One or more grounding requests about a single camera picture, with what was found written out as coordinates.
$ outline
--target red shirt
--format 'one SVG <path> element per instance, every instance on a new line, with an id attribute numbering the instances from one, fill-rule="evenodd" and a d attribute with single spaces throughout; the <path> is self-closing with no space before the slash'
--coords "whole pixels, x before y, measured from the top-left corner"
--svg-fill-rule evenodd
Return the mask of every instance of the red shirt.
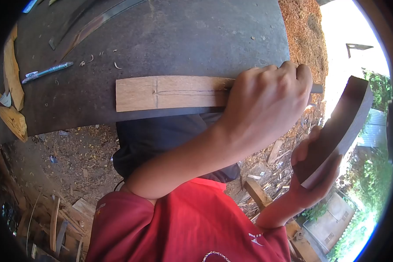
<path id="1" fill-rule="evenodd" d="M 98 203 L 86 262 L 290 261 L 285 227 L 261 234 L 225 184 L 196 178 L 157 200 L 111 192 Z M 227 261 L 210 254 L 206 262 Z"/>

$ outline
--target necklace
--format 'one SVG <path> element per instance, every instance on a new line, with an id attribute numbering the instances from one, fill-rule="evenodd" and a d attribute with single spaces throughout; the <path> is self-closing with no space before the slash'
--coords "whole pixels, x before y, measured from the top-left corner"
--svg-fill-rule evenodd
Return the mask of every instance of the necklace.
<path id="1" fill-rule="evenodd" d="M 219 255 L 219 256 L 221 256 L 222 258 L 224 258 L 225 261 L 230 262 L 230 260 L 229 260 L 228 258 L 226 258 L 225 255 L 223 255 L 223 254 L 221 254 L 221 253 L 219 253 L 219 252 L 215 252 L 215 251 L 211 251 L 210 253 L 207 253 L 207 254 L 205 255 L 204 259 L 202 260 L 202 262 L 205 262 L 205 260 L 207 259 L 207 257 L 208 257 L 210 254 Z"/>

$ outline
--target pen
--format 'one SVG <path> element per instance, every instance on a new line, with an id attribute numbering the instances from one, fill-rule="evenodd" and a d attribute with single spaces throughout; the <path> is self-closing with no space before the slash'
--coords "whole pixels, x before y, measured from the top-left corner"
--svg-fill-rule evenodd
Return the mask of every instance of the pen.
<path id="1" fill-rule="evenodd" d="M 38 71 L 31 72 L 29 74 L 26 74 L 26 78 L 21 83 L 22 84 L 26 84 L 28 81 L 31 81 L 33 79 L 37 79 L 37 78 L 39 78 L 41 76 L 47 75 L 49 73 L 52 73 L 52 72 L 55 72 L 55 71 L 58 71 L 58 70 L 61 70 L 61 69 L 64 69 L 64 68 L 67 68 L 67 67 L 72 66 L 72 65 L 73 65 L 73 62 L 67 62 L 67 63 L 63 63 L 63 64 L 60 64 L 60 65 L 57 65 L 57 66 L 53 66 L 50 69 L 47 69 L 47 70 L 42 71 L 42 72 L 38 72 Z"/>

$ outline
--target dark workbench top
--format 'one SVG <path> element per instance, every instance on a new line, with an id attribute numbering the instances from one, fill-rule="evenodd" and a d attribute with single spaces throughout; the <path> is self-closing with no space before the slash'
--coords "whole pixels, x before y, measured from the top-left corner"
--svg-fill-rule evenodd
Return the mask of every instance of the dark workbench top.
<path id="1" fill-rule="evenodd" d="M 120 0 L 98 1 L 53 51 L 49 39 L 82 2 L 59 0 L 48 6 L 44 1 L 22 14 L 15 41 L 21 80 L 29 72 L 59 63 L 73 36 Z M 91 55 L 94 60 L 88 62 Z M 75 47 L 63 60 L 73 61 L 73 66 L 22 85 L 21 113 L 32 136 L 136 118 L 209 112 L 218 109 L 117 113 L 115 80 L 160 75 L 235 78 L 251 67 L 279 66 L 285 60 L 289 60 L 287 35 L 276 0 L 147 0 L 112 18 Z M 80 67 L 81 61 L 86 65 Z M 122 69 L 116 69 L 114 62 Z M 0 143 L 15 138 L 0 119 Z"/>

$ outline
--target dirt floor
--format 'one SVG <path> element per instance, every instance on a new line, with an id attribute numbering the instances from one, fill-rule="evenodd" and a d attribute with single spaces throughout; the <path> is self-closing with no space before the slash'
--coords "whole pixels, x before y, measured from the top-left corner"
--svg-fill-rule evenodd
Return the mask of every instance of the dirt floor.
<path id="1" fill-rule="evenodd" d="M 309 65 L 313 81 L 324 86 L 328 68 L 319 5 L 315 0 L 278 2 L 287 29 L 291 60 Z M 267 165 L 273 145 L 239 162 L 241 178 L 229 183 L 226 193 L 248 217 L 254 218 L 258 209 L 243 190 L 247 175 L 261 176 L 258 183 L 272 199 L 286 192 L 288 189 L 283 186 L 289 185 L 292 175 L 291 151 L 323 117 L 325 105 L 322 100 L 323 94 L 313 95 L 312 103 L 316 106 L 306 109 L 294 127 L 280 138 L 283 145 L 275 163 Z M 68 212 L 80 197 L 96 205 L 102 196 L 113 191 L 122 177 L 111 162 L 111 156 L 119 148 L 115 124 L 64 131 L 67 133 L 52 132 L 30 137 L 26 143 L 15 141 L 5 146 L 4 152 L 10 161 L 13 179 L 24 192 L 43 189 L 42 194 L 47 199 L 60 197 L 63 210 Z M 76 226 L 90 228 L 82 223 L 75 221 Z"/>

